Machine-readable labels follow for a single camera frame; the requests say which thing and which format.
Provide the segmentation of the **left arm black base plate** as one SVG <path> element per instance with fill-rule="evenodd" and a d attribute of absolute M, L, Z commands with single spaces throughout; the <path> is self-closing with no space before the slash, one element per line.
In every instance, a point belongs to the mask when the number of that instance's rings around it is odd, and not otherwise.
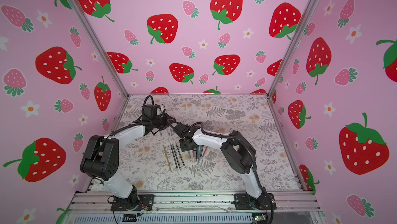
<path fill-rule="evenodd" d="M 111 204 L 111 211 L 151 211 L 154 204 L 155 195 L 133 195 L 126 199 L 116 196 L 108 197 L 108 203 Z"/>

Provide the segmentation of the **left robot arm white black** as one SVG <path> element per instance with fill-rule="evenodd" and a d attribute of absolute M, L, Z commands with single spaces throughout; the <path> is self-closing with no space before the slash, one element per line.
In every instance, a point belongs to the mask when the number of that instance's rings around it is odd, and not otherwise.
<path fill-rule="evenodd" d="M 80 171 L 91 178 L 99 180 L 117 199 L 134 198 L 134 186 L 119 171 L 120 150 L 136 139 L 168 128 L 163 104 L 156 104 L 151 95 L 147 96 L 141 108 L 141 115 L 131 124 L 108 135 L 91 136 L 82 161 Z"/>

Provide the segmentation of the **yellow pencil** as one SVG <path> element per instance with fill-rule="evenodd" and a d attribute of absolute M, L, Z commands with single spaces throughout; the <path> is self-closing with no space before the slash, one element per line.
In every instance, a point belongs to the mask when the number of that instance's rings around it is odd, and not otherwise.
<path fill-rule="evenodd" d="M 172 172 L 171 164 L 170 164 L 169 157 L 168 157 L 168 154 L 167 154 L 165 146 L 163 146 L 163 151 L 164 151 L 164 155 L 165 155 L 165 158 L 166 158 L 166 162 L 167 162 L 167 166 L 169 168 L 169 171 Z"/>

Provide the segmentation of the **teal green pencil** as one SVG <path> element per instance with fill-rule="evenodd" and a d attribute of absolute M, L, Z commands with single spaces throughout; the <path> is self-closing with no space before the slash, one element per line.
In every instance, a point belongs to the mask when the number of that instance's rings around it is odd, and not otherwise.
<path fill-rule="evenodd" d="M 201 161 L 202 158 L 202 154 L 203 154 L 203 145 L 200 145 L 198 150 L 197 150 L 197 162 L 199 163 Z"/>

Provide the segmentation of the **aluminium frame rail base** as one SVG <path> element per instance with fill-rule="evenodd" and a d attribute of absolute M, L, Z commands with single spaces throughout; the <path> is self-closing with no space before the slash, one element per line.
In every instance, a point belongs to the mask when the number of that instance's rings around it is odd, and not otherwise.
<path fill-rule="evenodd" d="M 76 193 L 59 224 L 325 224 L 311 192 L 276 190 L 255 208 L 242 190 L 144 190 L 134 208 L 107 191 Z"/>

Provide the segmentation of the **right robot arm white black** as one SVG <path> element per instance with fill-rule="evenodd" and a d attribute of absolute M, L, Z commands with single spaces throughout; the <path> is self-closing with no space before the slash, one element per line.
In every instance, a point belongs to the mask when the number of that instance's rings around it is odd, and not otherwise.
<path fill-rule="evenodd" d="M 246 194 L 253 199 L 269 197 L 257 174 L 256 150 L 238 131 L 220 134 L 206 131 L 203 123 L 192 125 L 177 123 L 170 128 L 180 137 L 182 151 L 191 151 L 199 146 L 207 146 L 222 152 L 230 167 L 239 173 L 246 186 Z"/>

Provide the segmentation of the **aluminium corner post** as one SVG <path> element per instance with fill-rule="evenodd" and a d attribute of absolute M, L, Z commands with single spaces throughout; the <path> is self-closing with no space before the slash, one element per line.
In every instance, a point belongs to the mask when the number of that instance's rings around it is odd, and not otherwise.
<path fill-rule="evenodd" d="M 314 11 L 316 10 L 316 8 L 318 6 L 319 1 L 320 0 L 308 0 L 307 6 L 301 16 L 301 20 L 298 24 L 298 27 L 297 27 L 296 31 L 294 32 L 292 40 L 286 49 L 286 52 L 285 52 L 284 57 L 281 61 L 280 67 L 276 73 L 274 82 L 272 83 L 272 85 L 269 89 L 269 92 L 267 93 L 268 99 L 271 99 L 271 97 L 273 96 L 274 91 L 276 90 L 281 77 L 283 76 L 291 58 L 293 57 L 293 54 L 297 48 L 297 45 L 303 36 L 304 29 L 305 29 L 306 25 L 308 25 Z"/>
<path fill-rule="evenodd" d="M 117 85 L 118 89 L 120 90 L 123 98 L 127 99 L 129 97 L 129 93 L 127 92 L 124 84 L 122 83 L 118 73 L 116 72 L 111 60 L 106 53 L 101 41 L 99 40 L 95 30 L 93 29 L 92 25 L 90 24 L 89 20 L 86 17 L 86 13 L 83 11 L 81 6 L 79 5 L 78 0 L 67 0 L 70 4 L 72 11 L 76 15 L 79 23 L 81 24 L 82 28 L 84 29 L 85 33 L 87 34 L 90 42 L 92 43 L 95 51 L 101 58 L 102 63 L 104 64 L 105 68 L 107 69 L 108 73 L 111 75 L 111 78 Z"/>

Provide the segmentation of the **right aluminium corner post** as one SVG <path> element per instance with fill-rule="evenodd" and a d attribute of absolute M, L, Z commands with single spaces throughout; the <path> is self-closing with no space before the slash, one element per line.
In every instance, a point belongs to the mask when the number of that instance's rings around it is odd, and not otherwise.
<path fill-rule="evenodd" d="M 303 36 L 304 29 L 305 29 L 306 25 L 308 25 L 314 11 L 316 10 L 316 8 L 318 6 L 319 1 L 320 0 L 308 0 L 307 6 L 301 16 L 301 20 L 298 24 L 298 27 L 297 27 L 296 31 L 294 32 L 292 40 L 286 49 L 286 52 L 285 52 L 284 57 L 281 61 L 280 67 L 276 73 L 274 82 L 272 83 L 272 85 L 269 89 L 269 92 L 267 93 L 268 99 L 271 99 L 271 97 L 273 96 L 274 91 L 276 90 L 281 77 L 283 76 L 291 58 L 293 57 L 293 54 L 297 48 L 297 45 Z"/>

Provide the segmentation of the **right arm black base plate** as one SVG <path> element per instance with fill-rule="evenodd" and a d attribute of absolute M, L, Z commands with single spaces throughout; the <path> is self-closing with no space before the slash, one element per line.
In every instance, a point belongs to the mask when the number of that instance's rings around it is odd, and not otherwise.
<path fill-rule="evenodd" d="M 237 210 L 276 210 L 276 201 L 273 194 L 262 193 L 254 198 L 247 193 L 235 194 L 232 204 Z"/>

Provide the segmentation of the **left aluminium corner post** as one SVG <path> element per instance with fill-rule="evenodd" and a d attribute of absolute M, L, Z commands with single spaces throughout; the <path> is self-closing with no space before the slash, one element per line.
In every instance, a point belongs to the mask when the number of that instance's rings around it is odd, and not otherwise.
<path fill-rule="evenodd" d="M 92 25 L 90 24 L 89 20 L 86 17 L 86 13 L 83 11 L 81 6 L 79 5 L 78 0 L 67 0 L 70 4 L 72 11 L 76 15 L 79 23 L 81 24 L 82 28 L 84 29 L 85 33 L 87 34 L 90 42 L 92 43 L 95 51 L 101 58 L 102 63 L 104 64 L 105 68 L 107 69 L 108 73 L 111 75 L 111 78 L 117 85 L 118 89 L 120 90 L 123 98 L 127 99 L 129 97 L 129 93 L 127 92 L 124 84 L 122 83 L 118 73 L 116 72 L 111 60 L 106 53 L 101 41 L 99 40 L 95 30 L 93 29 Z"/>

